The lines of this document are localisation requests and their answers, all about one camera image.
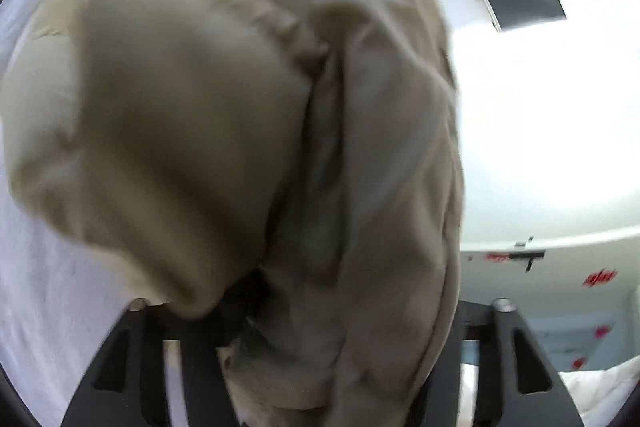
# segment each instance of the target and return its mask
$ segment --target beige cloth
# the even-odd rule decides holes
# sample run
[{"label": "beige cloth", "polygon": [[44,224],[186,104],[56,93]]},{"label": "beige cloth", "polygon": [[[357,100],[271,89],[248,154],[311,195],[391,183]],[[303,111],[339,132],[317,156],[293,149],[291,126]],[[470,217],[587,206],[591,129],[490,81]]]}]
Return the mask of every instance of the beige cloth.
[{"label": "beige cloth", "polygon": [[396,427],[458,299],[455,91],[434,0],[46,0],[5,157],[184,315],[262,268],[226,368],[256,427]]}]

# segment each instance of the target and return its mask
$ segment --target white blanket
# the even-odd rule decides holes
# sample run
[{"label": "white blanket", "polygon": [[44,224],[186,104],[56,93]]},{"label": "white blanket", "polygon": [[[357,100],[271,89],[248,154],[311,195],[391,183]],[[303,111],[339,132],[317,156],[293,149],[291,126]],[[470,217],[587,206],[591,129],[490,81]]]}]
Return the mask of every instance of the white blanket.
[{"label": "white blanket", "polygon": [[[0,76],[39,1],[4,0],[0,5]],[[0,216],[0,361],[42,426],[56,427],[131,295],[84,251],[21,213],[1,169]],[[597,375],[565,376],[589,427],[606,425],[628,396],[638,379],[638,361],[629,364],[617,374],[600,375],[609,379],[608,387],[596,381]],[[176,381],[175,375],[169,380]],[[474,369],[468,366],[460,427],[470,424],[474,394]],[[174,427],[185,425],[179,416],[174,416]]]}]

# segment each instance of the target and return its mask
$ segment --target brown fabric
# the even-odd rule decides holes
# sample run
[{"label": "brown fabric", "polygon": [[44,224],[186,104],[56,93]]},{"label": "brown fabric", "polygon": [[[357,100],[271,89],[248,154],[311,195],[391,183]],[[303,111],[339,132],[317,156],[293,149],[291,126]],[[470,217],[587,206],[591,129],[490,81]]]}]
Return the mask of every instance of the brown fabric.
[{"label": "brown fabric", "polygon": [[2,85],[17,200],[184,315],[260,266],[225,364],[251,427],[402,425],[458,299],[435,0],[47,2]]}]

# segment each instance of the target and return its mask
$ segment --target red decoration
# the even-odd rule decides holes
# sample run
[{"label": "red decoration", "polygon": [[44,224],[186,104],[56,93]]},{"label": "red decoration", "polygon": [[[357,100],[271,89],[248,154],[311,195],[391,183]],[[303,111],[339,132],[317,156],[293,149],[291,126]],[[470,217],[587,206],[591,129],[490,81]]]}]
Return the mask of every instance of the red decoration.
[{"label": "red decoration", "polygon": [[611,331],[611,328],[609,328],[608,326],[598,326],[593,332],[593,336],[597,339],[603,339],[607,336],[607,333],[609,333],[609,331]]},{"label": "red decoration", "polygon": [[589,288],[593,288],[598,284],[606,284],[610,282],[613,277],[618,275],[618,270],[600,270],[599,272],[593,272],[587,279],[584,280],[582,286],[588,286]]},{"label": "red decoration", "polygon": [[580,369],[585,363],[587,363],[586,357],[580,357],[579,359],[575,359],[574,363],[572,363],[571,367],[574,369]]},{"label": "red decoration", "polygon": [[508,253],[489,252],[484,258],[492,263],[504,263],[509,260]]}]

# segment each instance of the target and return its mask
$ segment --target white bed sheet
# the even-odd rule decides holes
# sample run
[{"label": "white bed sheet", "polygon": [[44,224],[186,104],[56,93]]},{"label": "white bed sheet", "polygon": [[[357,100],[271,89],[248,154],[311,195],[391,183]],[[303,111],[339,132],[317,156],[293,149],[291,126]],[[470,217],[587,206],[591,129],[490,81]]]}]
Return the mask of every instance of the white bed sheet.
[{"label": "white bed sheet", "polygon": [[[39,1],[4,0],[0,5],[0,76]],[[485,15],[480,11],[474,17]],[[131,295],[86,252],[21,213],[6,185],[0,169],[0,360],[42,426],[56,427],[100,341]],[[177,381],[175,375],[169,380]],[[471,389],[467,380],[463,373],[461,422],[465,410],[471,411],[475,393],[465,391]],[[617,410],[632,381],[627,379],[626,387],[617,386],[608,401],[598,403]],[[594,389],[593,382],[582,389]],[[596,403],[595,397],[590,403]],[[606,415],[593,411],[591,407],[589,427],[608,423]],[[174,417],[174,427],[182,425],[184,417]]]}]

